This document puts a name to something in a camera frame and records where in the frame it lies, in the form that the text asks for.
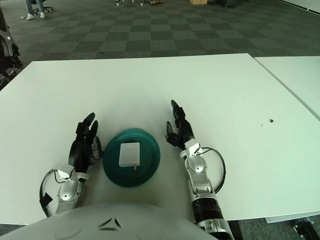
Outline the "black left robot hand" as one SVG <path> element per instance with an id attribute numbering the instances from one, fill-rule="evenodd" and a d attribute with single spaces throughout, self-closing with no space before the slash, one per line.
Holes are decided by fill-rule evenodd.
<path id="1" fill-rule="evenodd" d="M 70 148 L 68 164 L 78 173 L 86 173 L 89 166 L 96 164 L 104 155 L 97 136 L 99 123 L 95 116 L 92 112 L 78 123 L 76 138 Z"/>

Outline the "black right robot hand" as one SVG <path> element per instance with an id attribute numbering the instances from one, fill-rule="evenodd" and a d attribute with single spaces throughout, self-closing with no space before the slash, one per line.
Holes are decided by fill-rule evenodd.
<path id="1" fill-rule="evenodd" d="M 166 122 L 166 141 L 174 147 L 179 147 L 185 150 L 185 143 L 194 139 L 194 133 L 190 123 L 186 120 L 186 114 L 181 106 L 179 106 L 173 99 L 171 100 L 172 113 L 174 116 L 175 127 L 178 129 L 177 133 L 173 132 L 172 125 L 169 121 Z"/>

